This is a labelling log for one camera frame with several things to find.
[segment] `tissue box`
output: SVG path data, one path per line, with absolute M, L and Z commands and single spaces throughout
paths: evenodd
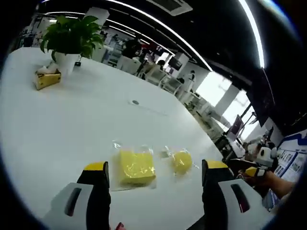
M 149 184 L 155 179 L 151 153 L 119 152 L 119 182 L 121 184 Z
M 61 73 L 58 70 L 53 74 L 38 74 L 36 72 L 34 85 L 37 90 L 40 90 L 49 85 L 59 83 L 60 81 L 61 81 Z
M 173 158 L 174 171 L 178 174 L 185 174 L 193 164 L 191 155 L 187 152 L 177 152 Z

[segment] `green leaves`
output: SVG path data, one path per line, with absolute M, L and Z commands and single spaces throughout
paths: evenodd
M 64 16 L 57 17 L 57 22 L 47 28 L 40 46 L 52 51 L 52 59 L 55 61 L 55 52 L 64 54 L 81 54 L 82 57 L 90 58 L 97 45 L 104 43 L 102 36 L 97 34 L 100 26 L 95 23 L 98 18 L 86 16 L 82 20 L 70 19 Z

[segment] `potted plant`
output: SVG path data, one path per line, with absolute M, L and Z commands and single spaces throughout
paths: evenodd
M 86 16 L 82 20 L 64 16 L 57 17 L 57 22 L 47 28 L 43 36 L 41 50 L 52 50 L 51 57 L 58 64 L 63 76 L 71 74 L 74 64 L 81 57 L 90 58 L 96 46 L 103 45 L 102 36 L 97 34 L 100 27 L 98 18 Z

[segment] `white desk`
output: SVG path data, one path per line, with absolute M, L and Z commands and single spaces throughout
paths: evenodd
M 3 161 L 20 198 L 37 217 L 87 164 L 110 161 L 115 139 L 128 146 L 147 144 L 156 154 L 164 145 L 187 148 L 199 166 L 202 159 L 222 159 L 175 96 L 102 63 L 83 58 L 71 76 L 36 91 L 33 74 L 50 60 L 39 48 L 14 51 L 0 91 Z M 110 193 L 113 228 L 123 222 L 133 230 L 185 230 L 203 215 L 201 170 L 174 183 L 167 162 L 154 160 L 156 189 Z

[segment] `white flower pot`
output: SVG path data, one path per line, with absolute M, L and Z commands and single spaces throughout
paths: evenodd
M 57 65 L 59 66 L 59 71 L 62 74 L 62 77 L 67 77 L 71 75 L 75 62 L 79 58 L 79 54 L 63 54 L 55 53 L 55 58 Z

